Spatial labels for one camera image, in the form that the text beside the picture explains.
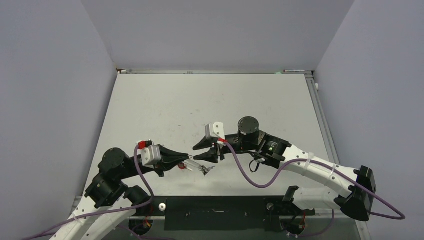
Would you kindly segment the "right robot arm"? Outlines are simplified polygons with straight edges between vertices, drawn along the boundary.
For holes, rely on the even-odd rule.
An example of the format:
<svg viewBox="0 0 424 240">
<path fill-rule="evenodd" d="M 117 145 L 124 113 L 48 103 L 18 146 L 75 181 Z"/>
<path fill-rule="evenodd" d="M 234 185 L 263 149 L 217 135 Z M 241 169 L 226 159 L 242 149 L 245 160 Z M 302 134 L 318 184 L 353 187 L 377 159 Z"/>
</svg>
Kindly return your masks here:
<svg viewBox="0 0 424 240">
<path fill-rule="evenodd" d="M 299 174 L 323 186 L 315 189 L 290 186 L 282 201 L 287 213 L 329 209 L 340 210 L 357 221 L 370 219 L 376 193 L 371 168 L 352 168 L 329 162 L 260 130 L 259 126 L 256 118 L 245 116 L 237 124 L 237 133 L 225 134 L 222 122 L 209 123 L 205 126 L 205 136 L 192 148 L 208 151 L 194 156 L 194 159 L 217 164 L 225 159 L 226 154 L 232 154 L 241 169 L 238 156 L 249 154 L 255 162 L 277 169 L 269 183 L 255 184 L 257 188 L 270 187 L 282 171 Z"/>
</svg>

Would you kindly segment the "large grey keyring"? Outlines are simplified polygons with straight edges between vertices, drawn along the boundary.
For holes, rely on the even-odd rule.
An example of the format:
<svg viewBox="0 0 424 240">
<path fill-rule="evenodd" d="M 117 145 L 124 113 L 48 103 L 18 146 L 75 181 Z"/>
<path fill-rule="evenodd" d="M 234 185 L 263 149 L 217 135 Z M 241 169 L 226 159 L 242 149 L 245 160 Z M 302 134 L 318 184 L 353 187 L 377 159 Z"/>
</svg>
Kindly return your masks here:
<svg viewBox="0 0 424 240">
<path fill-rule="evenodd" d="M 184 163 L 186 164 L 187 167 L 191 168 L 193 171 L 197 170 L 198 172 L 202 173 L 204 176 L 206 176 L 215 168 L 215 166 L 207 167 L 191 159 L 185 160 Z"/>
</svg>

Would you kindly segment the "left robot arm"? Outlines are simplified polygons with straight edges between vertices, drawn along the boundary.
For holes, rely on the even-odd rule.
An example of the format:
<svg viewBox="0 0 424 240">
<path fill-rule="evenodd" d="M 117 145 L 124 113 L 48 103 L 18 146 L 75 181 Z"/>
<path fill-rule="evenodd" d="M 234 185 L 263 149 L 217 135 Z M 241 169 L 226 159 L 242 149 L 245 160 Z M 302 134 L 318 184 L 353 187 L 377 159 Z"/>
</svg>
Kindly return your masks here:
<svg viewBox="0 0 424 240">
<path fill-rule="evenodd" d="M 164 177 L 190 158 L 152 141 L 138 142 L 132 156 L 118 147 L 107 150 L 81 201 L 67 220 L 55 226 L 51 239 L 101 239 L 124 219 L 153 213 L 155 194 L 146 174 Z"/>
</svg>

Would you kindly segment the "black headed key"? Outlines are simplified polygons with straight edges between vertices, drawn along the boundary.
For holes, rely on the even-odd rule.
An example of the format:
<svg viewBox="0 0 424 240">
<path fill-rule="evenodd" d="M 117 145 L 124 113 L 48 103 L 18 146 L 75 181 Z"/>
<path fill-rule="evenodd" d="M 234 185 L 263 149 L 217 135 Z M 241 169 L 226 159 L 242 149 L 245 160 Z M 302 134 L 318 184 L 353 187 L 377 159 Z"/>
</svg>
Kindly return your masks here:
<svg viewBox="0 0 424 240">
<path fill-rule="evenodd" d="M 188 171 L 193 171 L 191 168 L 189 168 L 188 166 L 186 166 L 186 165 L 182 165 L 181 167 L 180 167 L 180 169 L 182 169 L 182 170 L 188 170 Z"/>
</svg>

